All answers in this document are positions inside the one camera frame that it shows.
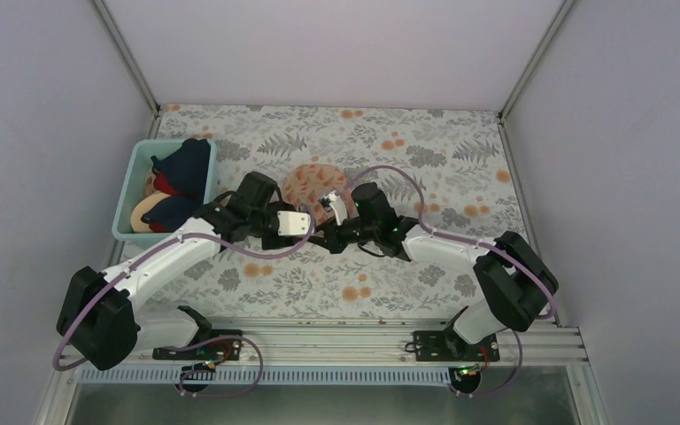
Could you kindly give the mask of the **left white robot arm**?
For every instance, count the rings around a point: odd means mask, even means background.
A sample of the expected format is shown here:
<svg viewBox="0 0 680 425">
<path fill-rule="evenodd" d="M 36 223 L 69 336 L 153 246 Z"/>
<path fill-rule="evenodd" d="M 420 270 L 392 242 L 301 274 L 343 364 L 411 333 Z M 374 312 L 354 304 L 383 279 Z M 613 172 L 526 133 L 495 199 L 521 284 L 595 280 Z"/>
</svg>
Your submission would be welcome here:
<svg viewBox="0 0 680 425">
<path fill-rule="evenodd" d="M 66 371 L 90 362 L 108 370 L 133 352 L 162 347 L 180 350 L 191 359 L 204 356 L 212 337 L 194 314 L 177 308 L 144 316 L 140 308 L 185 270 L 222 251 L 257 259 L 290 255 L 239 246 L 249 237 L 292 237 L 297 241 L 292 249 L 297 251 L 314 227 L 310 208 L 284 203 L 274 180 L 248 173 L 237 190 L 201 205 L 146 251 L 103 271 L 84 267 L 75 272 L 58 316 L 56 329 L 62 338 L 52 366 Z"/>
</svg>

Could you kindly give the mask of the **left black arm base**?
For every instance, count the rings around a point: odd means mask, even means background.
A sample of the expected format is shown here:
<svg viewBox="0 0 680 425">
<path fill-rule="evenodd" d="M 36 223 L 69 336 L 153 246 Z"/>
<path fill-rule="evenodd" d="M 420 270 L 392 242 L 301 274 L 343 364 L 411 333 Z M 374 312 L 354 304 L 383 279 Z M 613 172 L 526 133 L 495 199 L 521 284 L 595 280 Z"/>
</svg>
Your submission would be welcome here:
<svg viewBox="0 0 680 425">
<path fill-rule="evenodd" d="M 240 337 L 242 330 L 214 329 L 206 331 L 200 336 L 195 336 L 191 344 L 209 341 L 208 344 L 185 352 L 177 352 L 166 348 L 156 348 L 152 351 L 154 360 L 188 361 L 189 365 L 181 369 L 180 375 L 191 370 L 201 371 L 201 374 L 193 374 L 188 377 L 191 381 L 212 380 L 217 366 L 227 361 L 237 361 L 242 349 Z"/>
</svg>

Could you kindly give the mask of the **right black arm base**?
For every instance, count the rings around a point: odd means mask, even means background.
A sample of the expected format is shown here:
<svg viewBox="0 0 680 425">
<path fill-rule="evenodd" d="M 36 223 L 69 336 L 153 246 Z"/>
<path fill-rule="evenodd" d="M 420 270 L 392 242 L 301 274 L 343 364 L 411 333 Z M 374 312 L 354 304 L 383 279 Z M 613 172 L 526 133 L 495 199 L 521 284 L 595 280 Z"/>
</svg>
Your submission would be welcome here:
<svg viewBox="0 0 680 425">
<path fill-rule="evenodd" d="M 412 341 L 405 343 L 404 351 L 419 362 L 457 363 L 448 369 L 448 375 L 453 391 L 459 394 L 474 393 L 480 387 L 483 371 L 500 360 L 495 335 L 469 344 L 450 331 L 419 330 L 413 332 Z"/>
</svg>

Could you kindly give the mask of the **peach floral mesh laundry bag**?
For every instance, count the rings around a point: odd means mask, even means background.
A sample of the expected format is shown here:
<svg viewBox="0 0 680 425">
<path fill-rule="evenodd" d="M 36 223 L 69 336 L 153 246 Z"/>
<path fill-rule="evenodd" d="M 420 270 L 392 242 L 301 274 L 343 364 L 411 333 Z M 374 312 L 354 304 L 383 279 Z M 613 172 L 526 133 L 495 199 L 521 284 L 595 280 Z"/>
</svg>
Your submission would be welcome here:
<svg viewBox="0 0 680 425">
<path fill-rule="evenodd" d="M 289 204 L 311 207 L 320 225 L 333 216 L 332 212 L 324 210 L 320 198 L 333 190 L 340 190 L 346 183 L 344 171 L 336 166 L 302 165 L 288 173 L 282 185 L 282 194 Z"/>
</svg>

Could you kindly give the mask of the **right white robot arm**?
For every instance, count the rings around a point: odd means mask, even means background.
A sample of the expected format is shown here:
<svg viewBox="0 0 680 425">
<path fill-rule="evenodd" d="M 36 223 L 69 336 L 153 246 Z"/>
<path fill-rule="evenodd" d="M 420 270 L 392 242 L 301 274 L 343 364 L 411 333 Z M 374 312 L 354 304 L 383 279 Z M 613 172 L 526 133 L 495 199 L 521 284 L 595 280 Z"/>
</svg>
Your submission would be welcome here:
<svg viewBox="0 0 680 425">
<path fill-rule="evenodd" d="M 321 198 L 321 206 L 333 216 L 319 225 L 312 243 L 332 254 L 351 244 L 373 243 L 381 257 L 475 274 L 484 299 L 462 308 L 447 323 L 444 348 L 451 358 L 465 360 L 485 337 L 505 329 L 523 332 L 544 309 L 555 311 L 558 281 L 519 234 L 506 231 L 495 239 L 473 239 L 428 228 L 397 214 L 373 182 L 356 187 L 351 198 L 354 217 L 338 192 Z"/>
</svg>

